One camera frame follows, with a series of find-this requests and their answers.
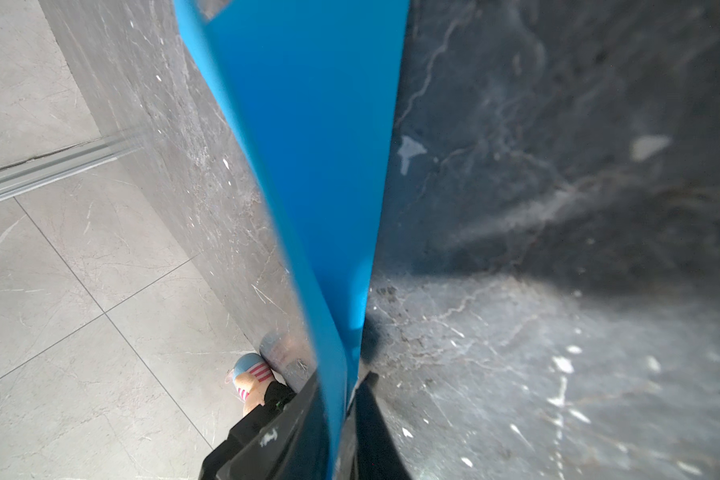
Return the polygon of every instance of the floor tile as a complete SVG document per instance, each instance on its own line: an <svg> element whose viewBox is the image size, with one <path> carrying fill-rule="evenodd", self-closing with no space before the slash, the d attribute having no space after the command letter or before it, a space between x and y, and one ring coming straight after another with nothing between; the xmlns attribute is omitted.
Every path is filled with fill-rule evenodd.
<svg viewBox="0 0 720 480"><path fill-rule="evenodd" d="M18 201L105 311L188 260L119 160Z"/></svg>
<svg viewBox="0 0 720 480"><path fill-rule="evenodd" d="M0 166L98 136L38 0L0 0Z"/></svg>
<svg viewBox="0 0 720 480"><path fill-rule="evenodd" d="M0 379L0 478L197 478L209 451L105 316Z"/></svg>
<svg viewBox="0 0 720 480"><path fill-rule="evenodd" d="M190 262L107 315L212 446L242 417L227 371L252 351Z"/></svg>
<svg viewBox="0 0 720 480"><path fill-rule="evenodd" d="M0 376L101 313L16 201L0 202Z"/></svg>

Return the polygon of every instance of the gray marble wall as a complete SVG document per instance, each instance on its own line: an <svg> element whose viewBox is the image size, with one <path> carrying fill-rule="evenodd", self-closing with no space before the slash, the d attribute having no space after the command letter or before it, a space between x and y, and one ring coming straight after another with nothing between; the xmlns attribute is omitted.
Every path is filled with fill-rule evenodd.
<svg viewBox="0 0 720 480"><path fill-rule="evenodd" d="M40 3L101 133L144 132L124 165L251 343L299 387L314 368L301 312L261 193L177 33L173 3ZM299 348L278 348L291 344Z"/></svg>
<svg viewBox="0 0 720 480"><path fill-rule="evenodd" d="M170 2L41 3L254 345L304 345ZM414 476L720 478L720 0L412 0L392 138L363 361Z"/></svg>

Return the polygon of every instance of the striped sock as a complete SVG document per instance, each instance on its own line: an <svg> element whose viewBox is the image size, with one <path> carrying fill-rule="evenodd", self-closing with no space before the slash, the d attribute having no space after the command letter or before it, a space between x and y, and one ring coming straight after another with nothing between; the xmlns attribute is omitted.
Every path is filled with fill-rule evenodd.
<svg viewBox="0 0 720 480"><path fill-rule="evenodd" d="M225 380L226 383L233 381L240 373L248 372L256 377L259 382L265 382L274 377L272 369L269 368L267 362L261 358L258 353L247 353L235 364L235 368L230 371ZM244 389L237 389L240 394L240 399L245 401L248 398L250 392Z"/></svg>

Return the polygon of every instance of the tile grout line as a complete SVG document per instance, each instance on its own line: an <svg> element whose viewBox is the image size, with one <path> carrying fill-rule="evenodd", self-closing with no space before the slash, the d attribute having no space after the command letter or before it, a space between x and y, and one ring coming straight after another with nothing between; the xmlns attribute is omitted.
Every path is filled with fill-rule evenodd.
<svg viewBox="0 0 720 480"><path fill-rule="evenodd" d="M39 357L40 355L42 355L43 353L46 353L48 350L54 348L56 345L58 345L59 343L65 341L66 339L68 339L69 337L71 337L72 335L74 335L75 333L81 331L82 329L84 329L85 327L87 327L87 326L90 325L91 323L95 322L96 320L98 320L98 319L101 318L102 316L104 316L103 313L102 313L101 315L96 316L96 318L94 318L94 319L92 319L92 320L88 320L88 321L87 321L86 323L84 323L83 325L78 326L78 327L77 327L75 330L73 330L72 332L67 333L67 335L65 335L64 337L62 337L62 338L58 339L56 342L53 342L52 344L48 345L48 348L45 348L45 349L43 349L41 352L38 352L38 353L32 355L31 358L24 360L24 361L23 361L21 364L19 364L19 365L16 365L14 368L10 369L9 372L6 372L5 374L0 375L0 380L2 380L3 378L9 376L11 373L15 372L16 370L19 370L21 367L27 365L27 364L28 364L29 362L31 362L32 360L35 360L36 358L38 358L38 357Z"/></svg>
<svg viewBox="0 0 720 480"><path fill-rule="evenodd" d="M127 302L128 300L134 298L134 297L135 297L136 295L138 295L139 293L141 293L141 292L143 292L144 290L150 288L152 285L154 285L155 283L161 281L163 278L167 277L168 275L172 274L173 272L177 271L177 270L178 270L179 268L181 268L182 266L188 264L189 262L191 262L192 260L194 260L195 257L198 256L198 255L199 255L199 254L194 255L193 257L188 258L187 260L184 260L180 265L174 267L174 268L171 269L169 272L166 272L164 275L162 275L162 276L161 276L160 278L158 278L157 280L154 280L154 281L150 282L149 285L145 285L145 286L139 288L136 292L132 293L131 295L128 295L127 298L124 298L124 299L122 299L120 302L118 302L117 304L112 305L112 307L110 307L109 310L104 310L104 309L102 309L102 311L103 311L104 313L109 313L109 312L111 312L112 310L115 310L118 306L120 306L120 305L122 305L123 303Z"/></svg>
<svg viewBox="0 0 720 480"><path fill-rule="evenodd" d="M18 206L21 208L21 210L24 212L24 214L27 215L27 218L29 218L29 220L32 222L32 224L35 226L35 228L38 229L38 231L40 232L40 235L42 235L43 238L45 238L45 241L48 242L48 244L50 245L50 248L54 249L54 252L58 255L58 257L61 259L61 261L64 262L64 264L66 265L67 269L69 269L69 272L72 274L72 276L74 276L74 278L77 280L77 282L80 284L80 286L83 287L83 290L85 290L85 293L87 293L87 294L90 296L90 298L94 301L94 303L96 303L96 306L99 307L99 310L101 310L102 314L111 312L112 310L115 309L115 307L118 307L118 306L122 305L122 304L123 304L124 302L126 302L127 300L130 300L131 298L133 298L137 293L141 293L141 292L143 292L145 289L147 289L147 288L151 287L152 285L154 285L155 283L161 281L163 278L165 278L166 276L172 274L173 272L175 272L176 270L178 270L179 268L181 268L181 267L184 266L185 264L188 264L189 262L191 262L192 260L194 260L196 257L198 257L198 255L200 255L200 254L202 253L202 252L199 252L199 253L197 253L197 254L194 254L192 257L187 258L187 259L184 260L181 264L179 264L179 265L177 265L177 266L174 266L171 270L165 272L165 273L164 273L163 275L161 275L160 277L154 279L153 281L151 281L151 282L149 282L148 284L144 285L143 287L139 288L137 291L131 293L131 294L128 295L126 298L122 299L120 302L117 302L116 304L112 305L108 310L105 310L105 309L102 308L102 306L99 304L99 301L96 300L96 297L94 297L94 294L91 293L90 291L88 291L88 287L83 283L82 280L80 280L80 278L77 276L77 274L74 272L74 270L72 270L72 267L70 266L70 264L67 263L66 259L65 259L65 258L61 255L61 253L56 249L56 246L53 244L53 242L50 241L50 238L48 238L48 237L46 236L45 232L43 232L43 229L41 229L40 226L38 225L38 223L34 221L34 218L32 218L32 216L29 215L29 212L27 212L26 209L24 208L24 206L21 204L21 202L19 202L19 199L16 198L16 197L14 197L14 200L16 200L16 203L18 204Z"/></svg>
<svg viewBox="0 0 720 480"><path fill-rule="evenodd" d="M117 328L117 325L115 325L115 322L112 321L112 319L110 318L110 316L107 315L106 313L105 313L103 316L105 316L106 319L112 324L112 326L115 327L115 330L117 330L117 332L120 334L120 336L123 337L123 341L125 341L125 343L128 344L128 346L130 347L130 349L134 351L134 353L135 353L136 356L139 358L139 360L141 360L141 362L144 364L144 367L147 369L147 371L149 371L149 373L152 374L152 377L153 377L155 380L157 380L157 383L160 385L160 387L163 388L163 391L166 393L166 395L168 395L168 398L170 398L171 400L173 400L173 403L176 405L176 408L178 408L179 411L184 415L184 417L190 422L190 425L192 425L192 427L195 428L195 431L197 431L197 434L200 435L200 437L202 438L202 440L203 440L209 447L211 447L211 450L213 450L213 446L212 446L212 445L210 444L210 442L206 439L206 437L202 434L202 432L201 432L200 429L197 427L197 425L195 425L195 423L192 421L192 418L190 418L190 416L188 416L188 415L186 414L186 412L184 412L184 409L181 408L181 405L179 405L179 403L176 401L176 399L173 398L173 395L171 395L170 392L168 391L168 389L165 388L165 386L164 386L163 383L160 381L160 379L157 378L157 375L155 375L155 373L152 371L152 369L150 368L150 366L146 364L146 362L144 361L143 358L141 358L141 355L136 351L136 348L134 348L134 346L130 344L130 342L128 341L128 339L125 338L125 335L123 335L123 332L121 332L120 329Z"/></svg>
<svg viewBox="0 0 720 480"><path fill-rule="evenodd" d="M192 421L192 418L190 418L190 416L188 416L188 415L186 414L186 412L184 412L184 409L181 408L181 406L180 406L179 403L176 401L176 399L173 398L173 396L170 394L170 392L168 391L168 389L165 388L165 386L164 386L163 383L160 381L160 379L157 378L157 375L155 375L155 373L152 371L152 369L150 368L150 366L148 366L148 365L146 364L146 362L144 361L143 358L141 358L141 355L136 351L136 349L134 348L134 346L130 344L130 342L128 341L128 339L125 338L125 335L123 335L123 333L120 331L120 329L117 328L117 325L115 325L115 322L113 322L112 319L110 318L110 316L107 315L107 313L108 313L108 312L111 312L112 309L115 308L116 306L121 305L123 302L125 302L126 300L132 298L135 294L141 292L141 291L144 290L145 288L147 288L147 287L149 287L149 286L152 286L155 282L157 282L157 281L159 281L159 280L162 280L163 277L165 277L165 276L167 276L167 275L169 275L169 274L172 274L175 270L181 268L181 267L184 266L185 264L188 264L188 263L191 262L196 256L198 256L198 255L200 255L200 254L196 254L196 255L192 256L191 258L189 258L189 259L187 259L186 261L182 262L182 264L178 265L176 268L173 268L171 271L166 272L165 275L162 275L162 276L161 276L160 278L158 278L157 280L154 280L154 282L151 282L149 285L144 286L144 288L139 289L139 290L138 290L137 292L135 292L133 295L128 296L128 297L125 298L122 302L117 303L115 306L113 306L113 307L110 308L109 310L104 311L104 309L101 308L101 305L98 303L98 301L96 301L96 298L91 294L91 292L88 291L88 288L86 287L86 285L83 284L82 280L80 280L80 278L77 276L77 274L74 272L74 270L72 270L72 267L69 266L69 264L68 264L67 261L64 259L64 257L59 253L58 250L56 250L56 247L50 242L50 239L45 235L45 233L42 231L42 229L40 228L40 226L34 221L34 219L32 218L32 216L29 215L29 212L26 211L26 209L24 208L24 206L21 205L21 203L19 202L18 198L14 197L14 200L16 200L16 203L18 204L18 206L19 206L19 207L22 209L22 211L27 215L27 218L30 219L30 221L32 222L32 224L35 225L35 227L36 227L36 228L38 229L38 231L40 232L40 235L42 235L43 238L45 238L45 241L48 242L48 244L50 245L50 247L51 247L52 249L54 249L54 252L56 252L56 254L59 256L59 258L61 259L61 261L64 262L64 264L67 266L67 268L68 268L69 271L72 273L72 275L73 275L74 278L77 280L77 282L80 284L80 286L83 287L83 290L85 290L85 292L88 294L88 296L90 296L90 298L94 301L94 303L96 303L96 306L98 306L98 307L99 307L99 310L101 310L101 312L102 312L101 315L98 315L96 318L92 319L91 321L86 322L85 325L81 326L81 327L78 328L76 331L70 333L70 334L67 335L65 338L59 340L58 342L61 342L62 340L67 339L67 337L69 337L69 336L72 335L73 333L77 332L78 330L80 330L80 329L83 328L84 326L90 324L90 323L93 322L93 321L98 320L98 319L101 318L102 316L105 316L106 319L107 319L107 320L112 324L112 326L115 328L115 330L117 330L117 332L120 334L120 336L123 337L123 340L125 341L125 343L134 351L134 353L136 354L136 357L138 357L138 359L141 360L142 364L144 364L144 367L147 369L147 371L152 375L152 377L155 379L155 381L157 381L157 384L160 385L160 387L163 389L163 391L166 393L166 395L168 395L168 398L170 398L170 399L173 401L173 403L176 405L176 408L178 408L179 411L182 413L182 415L184 415L184 417L187 419L187 421L190 423L190 425L192 425L192 427L194 427L194 429L197 431L197 433L201 436L202 440L203 440L209 447L211 447L211 449L213 449L213 447L211 446L210 442L208 442L208 440L206 440L206 437L201 433L200 429L199 429L199 428L197 427L197 425L195 425L195 423ZM37 355L33 356L33 357L32 357L31 359L29 359L29 360L33 360L35 357L37 357L39 354L45 352L45 351L48 350L49 348L50 348L50 346L49 346L47 349L44 349L42 352L39 352ZM11 373L11 372L13 372L14 370L22 367L22 366L23 366L24 364L26 364L29 360L27 360L26 362L21 363L21 365L19 365L19 366L17 366L16 368L10 370L10 372L8 372L8 373Z"/></svg>

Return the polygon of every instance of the blue panel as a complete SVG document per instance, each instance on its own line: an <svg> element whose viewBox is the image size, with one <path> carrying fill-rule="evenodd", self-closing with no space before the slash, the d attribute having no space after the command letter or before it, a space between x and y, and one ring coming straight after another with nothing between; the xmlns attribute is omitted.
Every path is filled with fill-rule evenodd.
<svg viewBox="0 0 720 480"><path fill-rule="evenodd" d="M355 385L407 0L233 0L180 32L272 211L306 313L332 451Z"/></svg>

